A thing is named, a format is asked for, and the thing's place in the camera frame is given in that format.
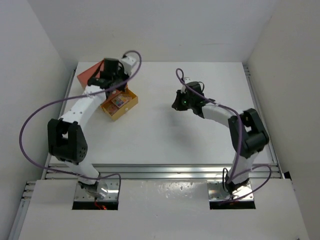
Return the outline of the colourful square eyeshadow palette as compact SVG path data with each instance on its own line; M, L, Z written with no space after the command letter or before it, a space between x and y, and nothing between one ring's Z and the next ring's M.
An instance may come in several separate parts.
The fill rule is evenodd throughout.
M121 108L123 105L125 105L129 101L129 99L126 95L119 94L119 95L115 96L111 101L118 108Z

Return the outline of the orange drawer box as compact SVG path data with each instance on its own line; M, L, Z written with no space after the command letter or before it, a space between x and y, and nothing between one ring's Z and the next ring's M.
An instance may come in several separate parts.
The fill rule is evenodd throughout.
M101 60L100 62L96 63L95 65L77 75L77 79L81 87L85 89L90 78L98 78L103 68L104 60Z

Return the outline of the four-pan brown eyeshadow palette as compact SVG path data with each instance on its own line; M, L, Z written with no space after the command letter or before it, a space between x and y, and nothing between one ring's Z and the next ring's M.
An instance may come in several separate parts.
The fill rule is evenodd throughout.
M106 106L106 111L109 113L111 116L114 115L120 108L117 107L113 102L108 102Z

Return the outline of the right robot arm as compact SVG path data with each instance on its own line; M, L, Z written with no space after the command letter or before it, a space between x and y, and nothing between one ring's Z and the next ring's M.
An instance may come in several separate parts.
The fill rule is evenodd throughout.
M232 166L223 177L222 187L232 194L249 181L249 170L265 146L269 143L269 135L258 112L249 108L238 113L231 107L206 98L201 84L191 81L176 91L171 106L176 111L192 112L198 117L212 120L229 129L231 143L235 151Z

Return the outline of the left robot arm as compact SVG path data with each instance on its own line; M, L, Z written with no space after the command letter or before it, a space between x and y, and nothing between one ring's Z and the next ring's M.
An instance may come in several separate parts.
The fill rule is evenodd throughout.
M98 193L100 173L86 159L88 145L83 128L93 113L104 103L116 86L124 91L126 81L137 60L129 55L121 59L105 58L88 77L83 97L59 119L51 119L47 124L48 150L57 160L65 163L78 176L80 187L90 195Z

